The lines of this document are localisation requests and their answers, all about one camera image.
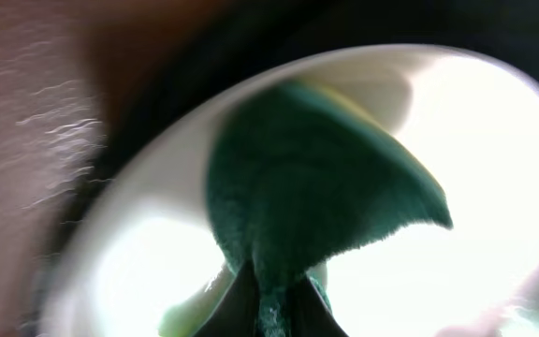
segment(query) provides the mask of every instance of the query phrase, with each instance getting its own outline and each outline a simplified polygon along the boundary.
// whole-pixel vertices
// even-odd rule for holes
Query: green fuzzy object
[[[443,189],[402,145],[294,81],[244,102],[226,123],[207,206],[232,272],[254,263],[266,337],[290,335],[285,291],[312,266],[413,222],[452,227]]]

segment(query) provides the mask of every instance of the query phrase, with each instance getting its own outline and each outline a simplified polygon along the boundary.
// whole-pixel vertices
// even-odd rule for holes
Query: green fabric
[[[226,123],[207,205],[230,269],[254,262],[267,337],[289,336],[284,293],[311,266],[413,222],[452,227],[444,191],[395,139],[292,81]]]

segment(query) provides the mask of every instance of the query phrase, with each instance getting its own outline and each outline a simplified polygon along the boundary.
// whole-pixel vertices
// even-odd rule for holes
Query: blurry background
[[[16,334],[36,250],[86,159],[227,2],[0,1],[0,337]]]
[[[36,258],[47,234],[76,225],[73,220],[59,224],[59,215],[74,196],[76,181],[94,170],[88,159],[122,128],[127,106],[160,64],[230,2],[0,1],[0,337],[15,335],[19,316],[25,314],[33,271],[47,258]],[[317,20],[296,31],[289,31],[292,21],[279,21],[288,38],[271,34],[254,47],[247,45],[248,53],[233,59],[248,68],[225,67],[234,74],[225,74],[225,81],[199,98],[311,53],[394,42],[481,51],[539,81],[539,1],[512,6],[461,0],[314,3],[322,10]],[[259,12],[250,21],[267,14]],[[229,49],[212,45],[206,57]],[[92,179],[89,188],[104,183]]]

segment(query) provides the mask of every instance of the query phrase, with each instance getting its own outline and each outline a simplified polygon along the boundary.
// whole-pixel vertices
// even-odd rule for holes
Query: bright light
[[[501,329],[502,337],[539,337],[539,331],[531,325],[514,325]]]
[[[328,295],[350,336],[433,336],[511,297],[539,262],[538,94],[465,58],[412,81],[397,138],[441,182],[455,229],[414,225],[329,261]]]
[[[213,279],[223,262],[205,228],[144,217],[97,269],[95,305],[103,335],[157,336],[164,312]]]

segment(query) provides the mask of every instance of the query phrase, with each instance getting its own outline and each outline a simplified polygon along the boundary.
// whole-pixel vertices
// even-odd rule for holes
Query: white cup
[[[293,78],[365,108],[441,182],[455,222],[451,232],[414,225],[328,262],[328,295],[347,333],[429,337],[457,324],[482,331],[493,307],[539,307],[539,85],[481,54],[383,45],[264,72],[148,145],[71,243],[43,332],[155,336],[167,307],[218,272],[223,257],[203,201],[214,138],[235,105]]]

